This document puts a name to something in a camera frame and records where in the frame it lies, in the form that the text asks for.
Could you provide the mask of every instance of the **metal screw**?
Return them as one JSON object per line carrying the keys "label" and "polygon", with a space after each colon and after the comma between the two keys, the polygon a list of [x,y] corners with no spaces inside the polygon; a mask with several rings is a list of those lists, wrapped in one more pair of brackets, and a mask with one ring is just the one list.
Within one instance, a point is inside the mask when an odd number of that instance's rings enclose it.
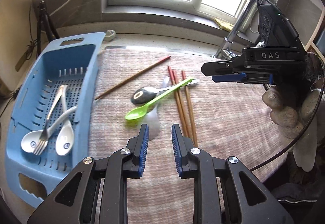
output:
{"label": "metal screw", "polygon": [[192,148],[191,149],[192,154],[199,154],[200,152],[201,152],[201,150],[199,148]]}
{"label": "metal screw", "polygon": [[238,158],[235,156],[230,156],[228,158],[228,161],[231,162],[232,164],[236,164],[236,163],[238,163]]}
{"label": "metal screw", "polygon": [[88,165],[91,164],[93,162],[93,159],[91,157],[86,157],[83,159],[83,163]]}
{"label": "metal screw", "polygon": [[129,148],[123,148],[121,149],[121,154],[129,154],[131,151]]}

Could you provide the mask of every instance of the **chopstick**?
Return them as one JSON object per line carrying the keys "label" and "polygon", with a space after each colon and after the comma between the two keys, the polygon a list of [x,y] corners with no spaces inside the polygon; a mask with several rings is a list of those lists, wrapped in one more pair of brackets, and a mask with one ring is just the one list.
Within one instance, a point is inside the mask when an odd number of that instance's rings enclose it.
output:
{"label": "chopstick", "polygon": [[[179,83],[177,72],[176,72],[175,69],[173,69],[173,74],[174,74],[175,83],[176,84]],[[188,123],[189,118],[188,118],[186,110],[185,110],[184,100],[183,100],[183,97],[182,97],[181,89],[180,88],[177,89],[177,92],[178,92],[178,96],[179,96],[180,106],[181,106],[182,112],[183,112],[184,124],[185,124],[186,130],[187,130],[187,133],[188,133],[187,137],[189,137],[191,140],[193,140],[192,129],[189,126],[189,123]]]}
{"label": "chopstick", "polygon": [[[183,71],[183,70],[182,70],[182,78],[183,78],[183,80],[186,79],[186,74],[185,74],[185,71]],[[192,107],[192,102],[191,102],[190,90],[187,86],[185,86],[185,95],[186,95],[188,112],[190,114],[193,142],[194,142],[194,146],[198,147],[198,139],[196,137],[196,127],[195,127],[195,121],[194,121],[194,115],[193,115],[193,107]]]}
{"label": "chopstick", "polygon": [[152,64],[151,66],[139,71],[138,73],[132,75],[132,76],[129,76],[127,79],[123,80],[122,82],[118,83],[117,85],[115,85],[114,87],[110,88],[109,90],[105,91],[104,93],[100,94],[99,96],[95,97],[95,100],[98,100],[100,98],[102,98],[103,96],[106,96],[108,94],[110,94],[111,92],[113,92],[114,90],[120,88],[121,86],[123,86],[124,84],[126,84],[127,82],[137,78],[138,76],[142,75],[143,73],[149,71],[150,69],[160,65],[161,63],[167,61],[168,59],[170,59],[170,55],[163,58],[163,59],[160,59],[158,62]]}
{"label": "chopstick", "polygon": [[[171,81],[172,85],[175,85],[176,82],[175,82],[174,74],[173,74],[173,71],[170,66],[168,66],[168,73],[169,73],[169,77],[170,77],[170,81]],[[180,104],[178,90],[174,91],[176,106],[177,106],[177,110],[178,110],[179,119],[181,120],[183,132],[184,132],[185,136],[188,137],[188,131],[187,131],[186,125],[185,125],[185,119],[184,119],[183,110],[182,110],[182,107]]]}

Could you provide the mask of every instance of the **tripod leg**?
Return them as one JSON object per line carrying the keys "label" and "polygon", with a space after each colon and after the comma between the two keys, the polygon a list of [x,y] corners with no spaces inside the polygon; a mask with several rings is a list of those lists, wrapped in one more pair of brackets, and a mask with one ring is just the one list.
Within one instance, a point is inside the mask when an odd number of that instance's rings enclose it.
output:
{"label": "tripod leg", "polygon": [[44,10],[42,10],[41,13],[42,13],[42,23],[43,23],[43,26],[44,26],[46,36],[48,38],[48,41],[51,42],[51,41],[54,40],[54,38],[52,36],[52,32],[51,32],[51,29],[50,29],[50,24],[48,22],[48,17],[46,16],[46,13],[44,12]]}
{"label": "tripod leg", "polygon": [[39,57],[41,54],[41,15],[39,15],[38,21],[37,21],[37,51],[36,51],[36,58]]}
{"label": "tripod leg", "polygon": [[48,19],[48,23],[49,23],[49,25],[50,25],[50,29],[51,29],[53,35],[55,36],[56,39],[59,39],[60,36],[59,36],[59,34],[57,33],[57,30],[56,30],[56,28],[54,27],[54,24],[53,24],[53,22],[52,22],[52,19],[51,19],[51,17],[48,15],[48,12],[47,12],[47,11],[45,11],[45,16],[46,16],[47,19]]}

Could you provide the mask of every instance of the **white work glove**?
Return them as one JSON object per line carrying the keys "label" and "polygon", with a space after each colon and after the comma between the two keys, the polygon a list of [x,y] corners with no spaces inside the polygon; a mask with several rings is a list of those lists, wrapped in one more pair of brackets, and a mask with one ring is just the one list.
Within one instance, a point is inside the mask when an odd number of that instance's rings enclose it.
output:
{"label": "white work glove", "polygon": [[[291,87],[274,86],[263,94],[263,102],[272,109],[270,117],[278,125],[279,140],[283,147],[287,146],[307,123],[316,106],[319,94],[320,89],[312,90],[298,109],[295,106],[296,96]],[[323,96],[318,111],[307,131],[292,147],[297,166],[305,172],[309,172],[313,168],[317,143],[320,143],[324,135],[325,98]]]}

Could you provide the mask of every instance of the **faucet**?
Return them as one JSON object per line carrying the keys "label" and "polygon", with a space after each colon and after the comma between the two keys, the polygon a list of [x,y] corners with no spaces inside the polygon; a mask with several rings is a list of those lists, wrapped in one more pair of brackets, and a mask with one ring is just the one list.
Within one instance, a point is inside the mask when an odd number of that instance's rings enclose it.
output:
{"label": "faucet", "polygon": [[[272,3],[277,5],[275,0],[269,0],[269,1],[271,1]],[[232,28],[232,30],[230,31],[228,36],[225,37],[225,40],[223,41],[222,45],[220,46],[220,49],[214,54],[214,56],[213,56],[214,58],[219,58],[221,53],[222,53],[222,55],[226,56],[227,58],[229,57],[229,54],[231,54],[230,46],[233,44],[233,40],[236,37],[240,26],[242,25],[243,21],[246,19],[249,11],[251,10],[252,6],[255,3],[256,3],[256,0],[247,0],[241,15],[237,19],[234,27]]]}

